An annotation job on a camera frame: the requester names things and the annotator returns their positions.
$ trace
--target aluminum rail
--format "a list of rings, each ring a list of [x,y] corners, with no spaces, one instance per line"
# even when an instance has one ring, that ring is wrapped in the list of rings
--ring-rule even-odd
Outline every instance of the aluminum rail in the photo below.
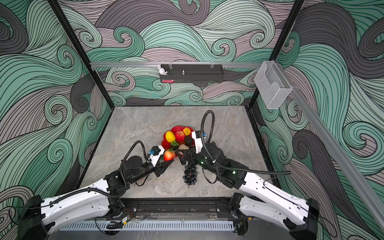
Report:
[[[92,68],[155,68],[159,64],[209,64],[222,65],[223,68],[259,68],[262,62],[144,62],[144,61],[95,61]]]

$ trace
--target wave pattern wallpaper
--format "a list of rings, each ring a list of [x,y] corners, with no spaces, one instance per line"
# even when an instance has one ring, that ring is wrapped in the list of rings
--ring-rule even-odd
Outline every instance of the wave pattern wallpaper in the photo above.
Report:
[[[326,0],[300,11],[278,61],[384,200],[383,33],[384,1]],[[384,239],[295,100],[267,110],[258,97],[257,105],[275,169],[292,171],[282,188],[317,199],[336,227],[324,221],[318,239]]]
[[[0,237],[32,196],[75,188],[110,108],[46,0],[0,0]]]
[[[311,0],[313,4],[321,0]],[[91,61],[268,60],[294,0],[59,0]],[[117,106],[248,105],[257,69],[161,83],[156,68],[99,68]]]

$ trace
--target vent grille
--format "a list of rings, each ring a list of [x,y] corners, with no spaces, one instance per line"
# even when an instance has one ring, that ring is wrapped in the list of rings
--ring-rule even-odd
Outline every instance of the vent grille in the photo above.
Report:
[[[99,228],[106,229],[108,222],[96,221]],[[95,231],[94,221],[73,223],[60,229],[60,231]],[[121,229],[123,231],[233,231],[230,221],[131,221]]]

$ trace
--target yellow lemon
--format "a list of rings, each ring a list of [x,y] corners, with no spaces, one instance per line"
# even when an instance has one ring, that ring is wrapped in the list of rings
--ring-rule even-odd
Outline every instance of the yellow lemon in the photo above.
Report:
[[[167,140],[167,142],[176,141],[176,137],[173,134],[173,132],[171,132],[171,131],[166,132],[166,140]]]

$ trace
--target marble floor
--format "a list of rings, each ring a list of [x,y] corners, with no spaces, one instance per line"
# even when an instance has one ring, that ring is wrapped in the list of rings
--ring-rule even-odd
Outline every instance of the marble floor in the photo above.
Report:
[[[85,174],[81,187],[103,178],[120,166],[120,160],[136,140],[141,140],[146,151],[161,144],[163,134],[175,125],[200,129],[201,118],[207,110],[215,113],[212,141],[224,151],[225,156],[251,169],[267,170],[255,134],[243,106],[160,106],[116,107]],[[205,124],[209,132],[211,116]],[[142,157],[140,145],[130,156]],[[184,166],[178,158],[160,176],[151,174],[142,187],[131,185],[123,195],[129,198],[144,197],[231,197],[236,189],[229,189],[220,182],[208,183],[197,166],[197,183],[184,183]],[[208,179],[215,175],[205,171]]]

